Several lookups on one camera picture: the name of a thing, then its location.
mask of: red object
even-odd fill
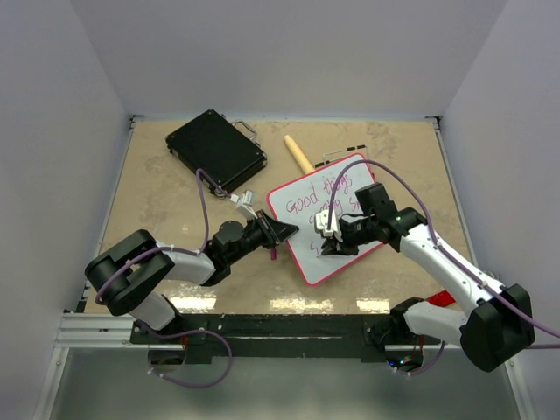
[[[455,303],[455,299],[452,297],[452,295],[450,295],[445,290],[440,291],[439,293],[436,293],[432,297],[428,297],[426,300],[428,302],[430,302],[432,305],[439,306],[441,308],[445,308],[446,306],[449,306],[449,305]]]

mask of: white wall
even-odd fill
[[[123,106],[67,0],[0,1],[0,417],[31,418],[122,155]]]
[[[506,0],[72,0],[129,112],[433,116]]]
[[[535,318],[560,330],[559,22],[557,0],[509,0],[443,127],[481,266],[526,287]],[[557,418],[560,353],[521,356],[538,418]]]

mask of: tabletop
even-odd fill
[[[187,121],[137,122],[122,168],[101,251],[143,228],[159,241],[198,249],[204,222],[194,175],[169,153],[165,136]],[[248,121],[268,155],[268,165],[239,190],[256,193],[254,209],[271,214],[267,193],[302,176],[284,145],[292,136],[313,163],[323,154],[365,144],[370,158],[400,174],[430,209],[436,230],[465,257],[466,238],[459,219],[445,162],[433,124],[425,121]],[[381,169],[374,168],[398,208],[418,208],[412,197]],[[210,235],[228,220],[244,223],[228,200],[205,191]],[[207,313],[385,313],[403,300],[427,298],[441,286],[391,247],[384,246],[318,286],[309,286],[298,272],[285,245],[276,260],[264,248],[232,266],[232,273],[211,288],[164,280],[156,291],[166,295],[180,312]],[[106,312],[94,294],[85,312]]]

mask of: whiteboard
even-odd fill
[[[334,181],[340,171],[349,163],[363,159],[360,153],[354,153],[288,184],[273,189],[267,196],[270,210],[277,220],[299,227],[299,232],[288,240],[288,247],[304,280],[309,285],[324,282],[327,278],[343,270],[347,265],[380,247],[380,242],[371,242],[359,247],[356,256],[322,255],[323,239],[315,233],[315,213],[328,208]],[[360,205],[354,192],[363,186],[375,182],[367,164],[357,164],[346,171],[339,182],[334,212],[337,217],[343,213],[359,214]]]

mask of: robotic arm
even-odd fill
[[[155,287],[165,279],[214,286],[231,274],[231,265],[259,247],[272,249],[294,235],[297,226],[270,218],[263,210],[253,211],[253,193],[234,196],[237,209],[247,219],[224,222],[199,255],[161,251],[143,260],[136,270],[128,269],[103,292],[103,304],[114,316],[129,313],[153,330],[180,333],[183,323],[175,307],[157,294]],[[124,264],[142,253],[166,244],[146,230],[137,230],[86,267],[86,277],[99,291]]]
[[[535,341],[532,325],[475,283],[433,243],[426,219],[420,213],[411,207],[397,210],[380,183],[361,188],[355,195],[365,217],[355,221],[340,218],[328,227],[328,210],[315,215],[315,230],[325,238],[322,255],[355,256],[359,245],[386,243],[425,269],[463,310],[436,307],[413,297],[391,311],[391,322],[378,325],[380,331],[375,336],[410,332],[435,337],[462,347],[472,363],[487,372]],[[477,273],[482,284],[531,316],[529,294],[521,286],[506,288],[446,245],[439,235],[437,240],[462,265]]]
[[[521,286],[506,288],[446,246],[436,234],[438,244],[443,244],[454,259],[477,273],[483,286],[473,281],[433,243],[426,219],[411,207],[397,210],[382,184],[361,188],[355,195],[364,211],[358,220],[341,217],[332,220],[329,227],[328,210],[315,215],[315,230],[325,238],[323,256],[355,256],[362,244],[386,243],[423,267],[463,310],[436,307],[413,297],[394,307],[389,316],[376,318],[379,320],[367,329],[366,341],[384,351],[386,344],[402,338],[434,337],[462,347],[472,363],[487,372],[534,342],[533,326],[487,290],[491,289],[531,316],[529,294]],[[183,317],[171,302],[154,291],[162,280],[185,280],[203,287],[216,285],[230,274],[232,264],[250,252],[259,247],[274,248],[298,231],[297,226],[273,220],[263,210],[253,211],[251,197],[252,192],[234,197],[247,224],[226,221],[198,254],[172,252],[173,246],[161,250],[165,244],[147,231],[138,230],[95,258],[86,268],[86,277],[97,291],[105,288],[102,302],[114,316],[129,313],[163,335],[182,333]],[[127,261],[151,249],[153,254],[135,270],[127,269],[116,276]]]

